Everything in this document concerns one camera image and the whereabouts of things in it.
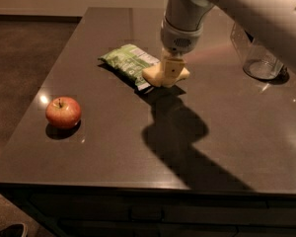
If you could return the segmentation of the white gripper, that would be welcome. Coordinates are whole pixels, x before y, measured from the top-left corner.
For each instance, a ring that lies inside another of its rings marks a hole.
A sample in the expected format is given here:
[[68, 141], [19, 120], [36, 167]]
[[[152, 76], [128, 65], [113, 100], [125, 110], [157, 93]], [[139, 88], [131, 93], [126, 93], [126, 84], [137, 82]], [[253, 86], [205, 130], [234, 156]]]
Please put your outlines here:
[[203, 32], [203, 26], [195, 31], [183, 31], [173, 27], [166, 18], [161, 24], [161, 68], [163, 87], [172, 87], [186, 78], [186, 62], [181, 54], [193, 51]]

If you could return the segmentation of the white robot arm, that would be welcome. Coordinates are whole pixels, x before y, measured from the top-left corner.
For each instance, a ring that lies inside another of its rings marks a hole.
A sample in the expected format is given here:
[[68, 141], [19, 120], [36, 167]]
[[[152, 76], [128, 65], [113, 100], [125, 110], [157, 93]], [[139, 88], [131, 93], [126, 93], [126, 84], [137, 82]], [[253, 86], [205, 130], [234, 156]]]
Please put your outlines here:
[[171, 54], [194, 50], [214, 6], [296, 74], [296, 0], [168, 0], [161, 25], [164, 49]]

